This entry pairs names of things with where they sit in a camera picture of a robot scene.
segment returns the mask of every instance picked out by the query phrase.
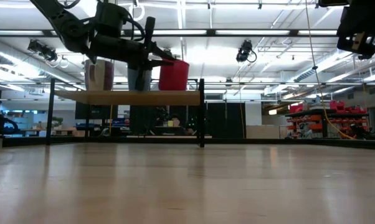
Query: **black robotic arm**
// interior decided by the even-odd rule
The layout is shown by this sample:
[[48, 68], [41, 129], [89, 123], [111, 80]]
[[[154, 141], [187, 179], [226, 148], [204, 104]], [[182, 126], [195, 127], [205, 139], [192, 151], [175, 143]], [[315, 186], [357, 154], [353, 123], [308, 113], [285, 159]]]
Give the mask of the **black robotic arm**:
[[[97, 57], [104, 57], [126, 62], [129, 68], [135, 68], [138, 71], [137, 90], [143, 89], [145, 70], [161, 65], [172, 65], [169, 61], [175, 58], [157, 47], [156, 42], [151, 41], [155, 18], [148, 17], [143, 29], [125, 8], [105, 0], [98, 1], [95, 17], [80, 20], [67, 10], [78, 4], [79, 0], [76, 1], [67, 7], [57, 0], [31, 0], [52, 24], [57, 35], [70, 51], [85, 54], [93, 63], [96, 62]], [[122, 27], [126, 22], [132, 23], [132, 26], [140, 30], [142, 37], [138, 40], [144, 40], [143, 43], [121, 38]], [[149, 60], [150, 53], [168, 61]]]

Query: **ceiling-mounted camera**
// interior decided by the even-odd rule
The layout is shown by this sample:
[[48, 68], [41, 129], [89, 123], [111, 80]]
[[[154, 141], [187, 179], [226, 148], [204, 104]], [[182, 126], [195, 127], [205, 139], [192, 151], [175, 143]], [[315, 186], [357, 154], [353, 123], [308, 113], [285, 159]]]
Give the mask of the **ceiling-mounted camera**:
[[[250, 61], [249, 57], [251, 54], [255, 55], [255, 60]], [[237, 53], [236, 56], [236, 61], [237, 62], [251, 62], [254, 63], [257, 60], [257, 54], [252, 50], [252, 44], [251, 40], [245, 40], [242, 44], [242, 46], [239, 48], [239, 52]]]
[[38, 54], [48, 62], [57, 61], [56, 50], [39, 43], [37, 40], [31, 40], [27, 50], [31, 51], [32, 53]]

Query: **wooden shelf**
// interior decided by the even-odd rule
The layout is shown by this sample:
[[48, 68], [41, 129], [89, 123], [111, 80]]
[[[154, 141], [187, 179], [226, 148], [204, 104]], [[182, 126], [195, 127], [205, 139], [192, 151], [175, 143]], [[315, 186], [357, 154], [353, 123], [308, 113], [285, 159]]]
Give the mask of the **wooden shelf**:
[[200, 105], [199, 91], [55, 91], [55, 95], [90, 105]]

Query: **black metal frame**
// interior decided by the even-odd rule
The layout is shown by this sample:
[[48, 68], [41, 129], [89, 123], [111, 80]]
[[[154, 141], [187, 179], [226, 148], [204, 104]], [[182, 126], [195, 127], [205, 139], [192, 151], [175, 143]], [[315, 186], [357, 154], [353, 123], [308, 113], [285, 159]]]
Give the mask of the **black metal frame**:
[[[54, 99], [55, 99], [55, 84], [58, 79], [52, 78], [50, 80], [50, 94], [49, 94], [49, 109], [48, 109], [48, 118], [47, 118], [47, 131], [46, 131], [46, 145], [50, 146], [51, 144], [51, 130], [52, 130], [52, 118], [53, 118], [53, 109], [54, 109]], [[200, 147], [204, 147], [204, 136], [206, 133], [205, 130], [205, 102], [204, 102], [204, 79], [201, 78], [199, 82], [199, 92], [200, 92], [200, 105], [197, 113], [197, 143]], [[87, 117], [85, 118], [85, 141], [89, 140], [89, 120], [90, 120], [90, 105], [87, 107]]]

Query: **desk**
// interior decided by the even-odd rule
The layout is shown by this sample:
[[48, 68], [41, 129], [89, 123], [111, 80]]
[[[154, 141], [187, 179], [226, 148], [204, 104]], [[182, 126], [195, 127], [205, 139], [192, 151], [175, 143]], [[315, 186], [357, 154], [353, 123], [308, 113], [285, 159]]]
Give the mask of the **desk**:
[[39, 136], [40, 131], [46, 131], [46, 129], [21, 129], [20, 133], [23, 137], [27, 135], [27, 132], [35, 132], [36, 134], [34, 136]]
[[[27, 132], [35, 132], [36, 134], [34, 136], [39, 136], [39, 133], [41, 131], [46, 131], [46, 129], [21, 129], [20, 133], [22, 134], [23, 137], [26, 137]], [[61, 132], [67, 132], [67, 135], [72, 135], [74, 129], [58, 129], [58, 130], [52, 130], [52, 132], [55, 132], [54, 135], [62, 135]]]

